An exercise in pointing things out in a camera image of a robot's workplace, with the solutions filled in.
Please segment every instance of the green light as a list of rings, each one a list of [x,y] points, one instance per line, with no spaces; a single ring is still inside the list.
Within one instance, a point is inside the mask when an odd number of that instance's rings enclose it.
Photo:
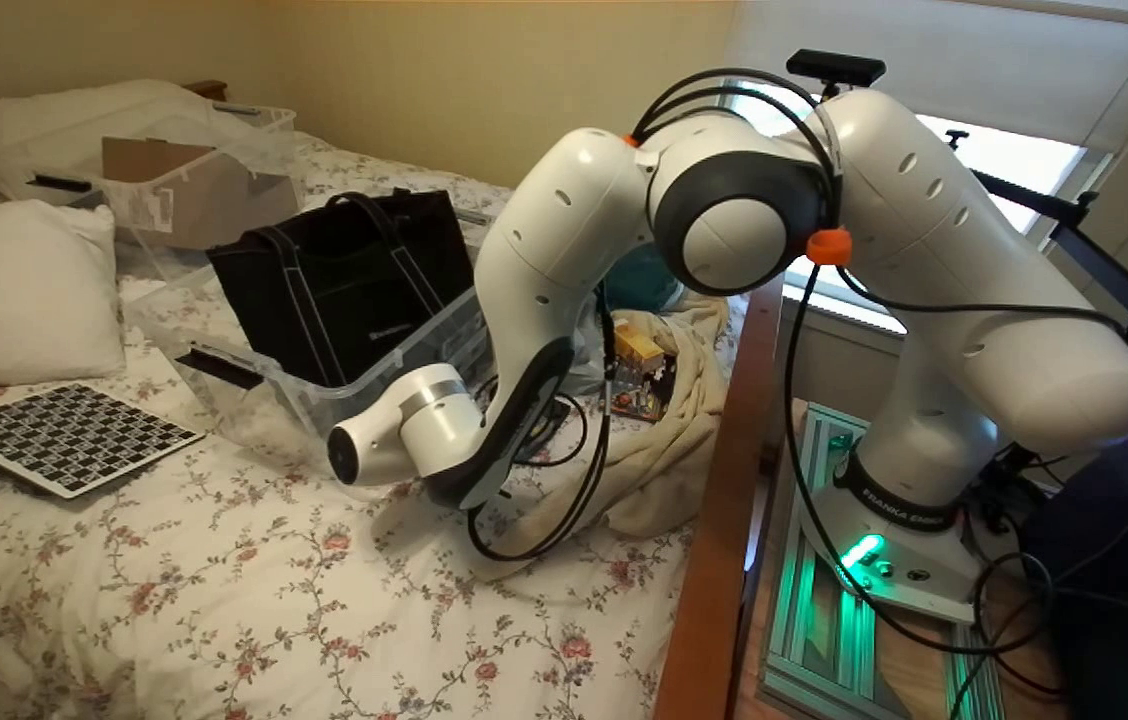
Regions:
[[[839,564],[853,571],[861,559],[877,556],[879,550],[885,550],[885,535],[864,535],[839,556]]]

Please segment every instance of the black handbag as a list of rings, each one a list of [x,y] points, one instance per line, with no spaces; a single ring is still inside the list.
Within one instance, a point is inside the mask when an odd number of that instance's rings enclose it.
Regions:
[[[470,290],[449,194],[332,197],[207,254],[251,343],[336,389]]]

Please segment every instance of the white pillow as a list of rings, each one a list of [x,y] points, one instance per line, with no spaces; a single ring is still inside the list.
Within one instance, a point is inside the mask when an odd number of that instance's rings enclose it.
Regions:
[[[72,199],[37,176],[101,182],[105,137],[147,137],[154,126],[210,126],[210,102],[166,81],[123,81],[0,102],[0,197]]]
[[[0,384],[123,369],[106,209],[0,205]]]

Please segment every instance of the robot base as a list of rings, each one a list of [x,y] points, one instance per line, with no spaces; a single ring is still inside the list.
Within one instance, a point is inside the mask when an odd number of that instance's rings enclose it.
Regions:
[[[868,512],[849,487],[818,487],[813,495],[833,550],[815,552],[827,564],[853,571],[853,581],[879,604],[906,607],[917,618],[935,618],[947,625],[970,625],[970,585],[980,576],[980,559],[963,550],[960,529],[947,533],[917,533]]]

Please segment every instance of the window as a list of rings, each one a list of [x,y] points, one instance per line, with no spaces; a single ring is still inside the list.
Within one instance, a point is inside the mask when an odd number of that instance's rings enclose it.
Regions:
[[[808,106],[796,102],[784,88],[768,88],[768,83],[750,83],[750,88],[764,88],[778,106],[787,106],[796,113],[798,110],[808,113]],[[731,96],[726,110],[739,113],[747,126],[757,126],[764,137],[792,131],[792,126],[775,110],[757,102],[757,96]],[[919,113],[919,126],[927,126],[939,142],[947,142],[947,131],[966,131],[957,143],[957,156],[966,168],[1001,176],[1001,182],[1011,182],[1011,183],[1023,183],[1031,194],[1047,194],[1047,197],[1088,187],[1088,182],[1099,168],[1099,151],[1085,151],[1081,143],[1062,143],[1062,142],[1021,137],[1021,131],[987,127],[987,126],[963,126],[963,121],[925,118],[925,113]],[[1029,241],[1045,246],[1047,223],[1039,223],[1039,218],[1031,209],[1021,209],[1011,199],[995,199],[995,209],[1007,218],[1007,223],[1014,231],[1023,231]],[[808,271],[813,271],[808,259],[796,259],[784,271],[787,278],[787,298],[804,293]],[[879,304],[861,302],[853,290],[842,290],[842,279],[835,271],[818,271],[815,278],[813,307],[842,315],[842,319],[855,319],[855,324],[873,324],[873,327],[885,327],[885,331],[894,331],[894,338],[902,331]]]

